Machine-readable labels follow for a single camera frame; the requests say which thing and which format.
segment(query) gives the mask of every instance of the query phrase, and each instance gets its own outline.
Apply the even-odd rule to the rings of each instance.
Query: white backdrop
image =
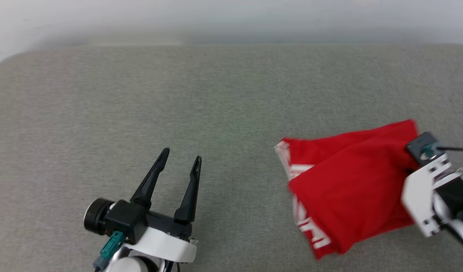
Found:
[[[463,0],[0,0],[0,60],[39,48],[463,43]]]

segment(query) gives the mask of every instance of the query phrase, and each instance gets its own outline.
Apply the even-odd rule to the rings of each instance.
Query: teal connector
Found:
[[[107,241],[106,245],[100,251],[100,255],[103,258],[110,260],[114,253],[116,253],[117,250],[122,246],[125,239],[126,238],[122,232],[113,232],[111,238],[109,238],[109,241]]]

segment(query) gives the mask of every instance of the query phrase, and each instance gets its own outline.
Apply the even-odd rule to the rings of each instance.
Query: black wire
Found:
[[[448,147],[448,146],[439,146],[438,150],[449,150],[449,151],[463,151],[463,147]]]

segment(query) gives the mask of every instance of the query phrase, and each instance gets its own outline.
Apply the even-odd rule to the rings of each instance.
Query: folded red fabric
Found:
[[[407,120],[330,138],[284,138],[275,147],[294,194],[296,223],[317,259],[413,223],[401,191],[418,168],[405,149],[417,136]]]

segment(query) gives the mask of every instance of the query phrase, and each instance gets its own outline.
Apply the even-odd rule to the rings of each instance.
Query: red garment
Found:
[[[284,138],[276,147],[294,193],[294,215],[317,259],[413,224],[401,203],[418,168],[405,147],[418,136],[407,120],[330,138]]]

